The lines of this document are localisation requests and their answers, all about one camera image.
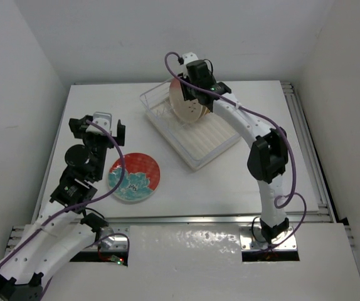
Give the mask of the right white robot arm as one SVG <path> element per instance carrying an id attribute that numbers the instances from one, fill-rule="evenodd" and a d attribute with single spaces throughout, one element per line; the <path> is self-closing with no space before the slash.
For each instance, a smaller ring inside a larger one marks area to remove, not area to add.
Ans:
<path id="1" fill-rule="evenodd" d="M 289 228 L 283 209 L 275 207 L 275 199 L 283 194 L 283 173 L 289 161 L 287 146 L 280 131 L 243 111 L 235 94 L 223 82 L 217 82 L 204 60 L 181 58 L 181 88 L 186 100 L 199 104 L 221 117 L 241 135 L 250 148 L 247 168 L 258 181 L 261 199 L 261 234 L 270 244 Z"/>

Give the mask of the pink cream branch plate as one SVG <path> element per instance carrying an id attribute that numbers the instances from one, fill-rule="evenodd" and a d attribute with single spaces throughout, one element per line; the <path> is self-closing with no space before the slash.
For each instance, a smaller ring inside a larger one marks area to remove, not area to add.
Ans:
<path id="1" fill-rule="evenodd" d="M 169 86 L 169 101 L 175 115 L 187 124 L 196 122 L 204 112 L 204 107 L 196 99 L 185 100 L 181 83 L 175 78 Z"/>

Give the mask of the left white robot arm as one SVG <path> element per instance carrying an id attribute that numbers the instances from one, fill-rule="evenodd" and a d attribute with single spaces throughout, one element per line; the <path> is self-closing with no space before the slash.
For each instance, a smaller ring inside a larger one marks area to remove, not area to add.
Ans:
<path id="1" fill-rule="evenodd" d="M 96 197 L 93 183 L 103 178 L 108 149 L 125 142 L 125 126 L 111 134 L 112 116 L 95 112 L 70 119 L 69 128 L 81 144 L 65 153 L 66 168 L 50 200 L 19 243 L 0 261 L 1 300 L 41 300 L 54 274 L 86 247 L 106 239 L 108 223 L 86 208 L 109 196 Z"/>

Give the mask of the red blue floral plate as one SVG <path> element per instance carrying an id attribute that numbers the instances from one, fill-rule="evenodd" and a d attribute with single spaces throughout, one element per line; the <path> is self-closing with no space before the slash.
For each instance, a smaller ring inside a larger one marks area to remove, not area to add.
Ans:
<path id="1" fill-rule="evenodd" d="M 124 156 L 124 178 L 113 196 L 124 203 L 139 203 L 154 194 L 161 180 L 161 170 L 151 156 L 133 152 Z"/>

